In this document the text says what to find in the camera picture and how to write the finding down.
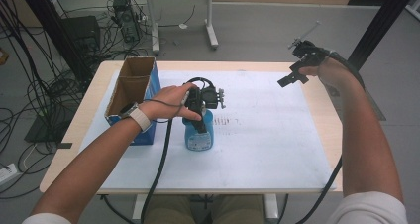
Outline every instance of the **person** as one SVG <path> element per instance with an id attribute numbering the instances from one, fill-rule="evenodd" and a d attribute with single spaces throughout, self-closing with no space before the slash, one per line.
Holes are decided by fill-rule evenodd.
<path id="1" fill-rule="evenodd" d="M 364 89 L 343 65 L 331 58 L 320 66 L 300 68 L 299 72 L 318 76 L 334 86 L 343 102 L 344 198 L 328 223 L 407 223 L 392 152 Z M 154 100 L 181 104 L 193 86 L 186 83 L 163 88 Z M 175 116 L 200 119 L 184 106 L 179 107 L 149 101 L 140 104 L 139 109 L 150 120 Z M 24 224 L 77 223 L 89 200 L 140 131 L 133 119 L 123 119 L 100 135 L 58 176 Z M 260 195 L 227 195 L 214 204 L 213 223 L 263 223 Z M 194 223 L 188 199 L 157 195 L 144 223 Z"/>

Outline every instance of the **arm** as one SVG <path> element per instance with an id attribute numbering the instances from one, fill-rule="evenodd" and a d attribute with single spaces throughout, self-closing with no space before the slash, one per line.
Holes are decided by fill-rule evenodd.
<path id="1" fill-rule="evenodd" d="M 343 104 L 344 195 L 378 191 L 401 202 L 402 191 L 388 141 L 358 81 L 337 61 L 329 58 L 318 67 L 299 70 L 318 75 L 341 94 Z"/>
<path id="2" fill-rule="evenodd" d="M 180 87 L 163 88 L 154 100 L 180 104 L 192 86 L 186 83 Z M 198 114 L 183 106 L 179 109 L 156 102 L 144 102 L 139 108 L 150 120 L 176 115 L 191 120 L 200 119 Z M 140 126 L 131 118 L 123 119 L 106 130 L 64 169 L 36 204 L 32 215 L 54 213 L 76 223 L 90 199 L 140 132 Z"/>

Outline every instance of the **hand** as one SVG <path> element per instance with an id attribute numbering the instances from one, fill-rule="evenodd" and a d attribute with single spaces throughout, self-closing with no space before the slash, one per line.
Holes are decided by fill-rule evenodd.
<path id="1" fill-rule="evenodd" d="M 318 76 L 321 81 L 337 88 L 339 91 L 358 83 L 347 68 L 330 57 L 327 57 L 319 66 L 300 68 L 299 73 Z"/>
<path id="2" fill-rule="evenodd" d="M 181 104 L 182 99 L 185 97 L 185 93 L 195 86 L 196 85 L 193 83 L 185 83 L 182 86 L 165 87 L 152 98 L 152 100 L 158 100 L 162 103 L 146 101 L 140 104 L 139 107 L 150 120 L 154 120 L 156 118 L 169 119 L 179 116 L 189 120 L 199 121 L 201 120 L 200 115 L 188 110 Z"/>

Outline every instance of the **cardboard box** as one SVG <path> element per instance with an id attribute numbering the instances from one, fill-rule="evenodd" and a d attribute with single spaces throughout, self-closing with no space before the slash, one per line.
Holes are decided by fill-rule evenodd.
<path id="1" fill-rule="evenodd" d="M 160 91 L 158 68 L 154 57 L 130 57 L 124 61 L 118 75 L 105 118 L 112 126 L 121 120 L 121 109 L 130 102 L 142 103 Z M 145 133 L 140 133 L 131 145 L 154 143 L 156 122 Z"/>

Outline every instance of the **white watch band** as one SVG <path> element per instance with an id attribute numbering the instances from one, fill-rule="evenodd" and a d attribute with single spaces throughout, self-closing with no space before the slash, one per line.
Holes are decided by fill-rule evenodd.
<path id="1" fill-rule="evenodd" d="M 130 117 L 132 117 L 142 128 L 142 132 L 146 132 L 147 129 L 151 126 L 151 120 L 140 110 L 136 108 L 130 113 Z"/>

